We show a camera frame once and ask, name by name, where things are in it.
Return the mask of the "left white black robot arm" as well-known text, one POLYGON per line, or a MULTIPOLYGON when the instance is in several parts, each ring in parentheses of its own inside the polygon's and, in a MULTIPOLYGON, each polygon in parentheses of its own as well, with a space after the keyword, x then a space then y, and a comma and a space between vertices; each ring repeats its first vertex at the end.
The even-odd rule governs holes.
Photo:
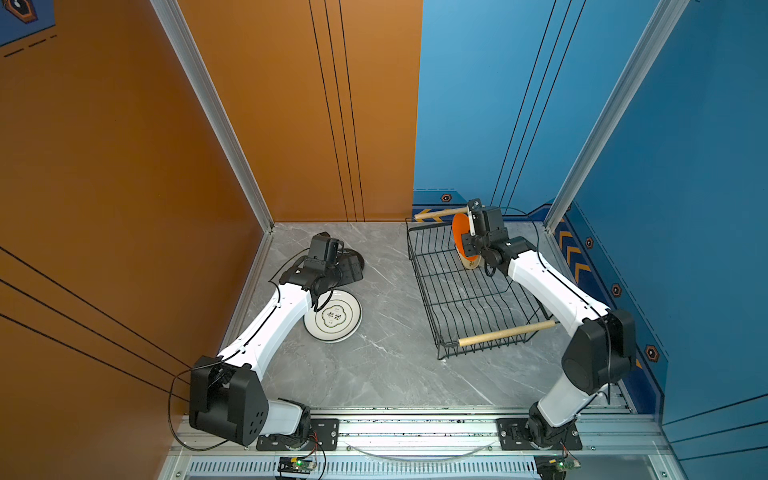
POLYGON ((251 324, 215 357, 190 369, 188 421, 192 428, 249 447, 259 438, 299 449, 312 434, 311 410, 292 400, 268 399, 262 380, 298 322, 324 343, 352 336, 362 306, 345 286, 363 278, 365 260, 327 232, 280 271, 275 292, 251 324))

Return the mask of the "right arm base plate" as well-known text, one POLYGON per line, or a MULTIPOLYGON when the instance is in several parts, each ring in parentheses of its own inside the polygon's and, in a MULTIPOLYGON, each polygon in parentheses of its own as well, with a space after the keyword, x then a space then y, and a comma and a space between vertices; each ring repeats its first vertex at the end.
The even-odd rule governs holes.
POLYGON ((552 427, 543 420, 528 417, 504 417, 495 421, 501 448, 513 450, 583 449, 576 421, 552 427))

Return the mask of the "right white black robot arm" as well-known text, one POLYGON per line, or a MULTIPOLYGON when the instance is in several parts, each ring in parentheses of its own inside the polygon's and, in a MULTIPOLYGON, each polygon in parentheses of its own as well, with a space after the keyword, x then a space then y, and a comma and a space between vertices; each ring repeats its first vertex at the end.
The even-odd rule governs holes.
POLYGON ((463 252, 481 257, 488 276, 500 272, 521 285, 554 317, 530 329, 560 325, 569 334, 562 374, 530 407, 526 423, 534 447, 559 447, 598 394, 635 369, 635 321, 629 312, 611 309, 582 291, 550 266, 529 240, 510 237, 498 207, 473 199, 467 217, 469 226, 460 235, 463 252))

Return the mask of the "orange small plate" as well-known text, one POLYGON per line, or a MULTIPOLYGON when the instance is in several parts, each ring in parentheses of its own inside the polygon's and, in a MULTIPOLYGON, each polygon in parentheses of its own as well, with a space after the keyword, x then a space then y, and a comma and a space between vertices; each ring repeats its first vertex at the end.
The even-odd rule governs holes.
POLYGON ((462 240, 462 236, 470 232, 469 219, 466 214, 454 215, 451 224, 451 231, 458 255, 463 255, 464 257, 473 257, 466 254, 462 240))

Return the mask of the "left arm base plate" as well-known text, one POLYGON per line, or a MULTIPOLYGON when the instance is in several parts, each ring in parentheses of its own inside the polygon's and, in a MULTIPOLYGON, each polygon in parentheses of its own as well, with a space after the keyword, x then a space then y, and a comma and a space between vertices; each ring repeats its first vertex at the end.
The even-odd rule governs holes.
POLYGON ((335 451, 339 439, 338 418, 311 418, 299 425, 291 435, 274 434, 260 436, 256 442, 258 451, 310 452, 314 448, 335 451))

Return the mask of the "black small plate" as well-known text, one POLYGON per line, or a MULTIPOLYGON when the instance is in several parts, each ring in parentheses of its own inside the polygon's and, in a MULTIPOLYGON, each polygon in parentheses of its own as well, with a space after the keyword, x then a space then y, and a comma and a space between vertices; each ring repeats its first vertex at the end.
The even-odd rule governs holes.
POLYGON ((344 249, 339 260, 339 267, 342 272, 341 285, 355 283, 364 278, 365 260, 354 249, 344 249))

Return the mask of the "black wire dish rack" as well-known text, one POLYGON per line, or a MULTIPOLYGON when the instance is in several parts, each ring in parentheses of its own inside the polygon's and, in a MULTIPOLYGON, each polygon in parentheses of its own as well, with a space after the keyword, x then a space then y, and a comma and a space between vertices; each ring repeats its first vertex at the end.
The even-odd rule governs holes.
POLYGON ((439 360, 524 344, 537 332, 468 347, 459 347, 458 340, 554 319, 532 293, 508 277, 490 277, 483 266, 465 269, 448 221, 408 222, 406 242, 439 360))

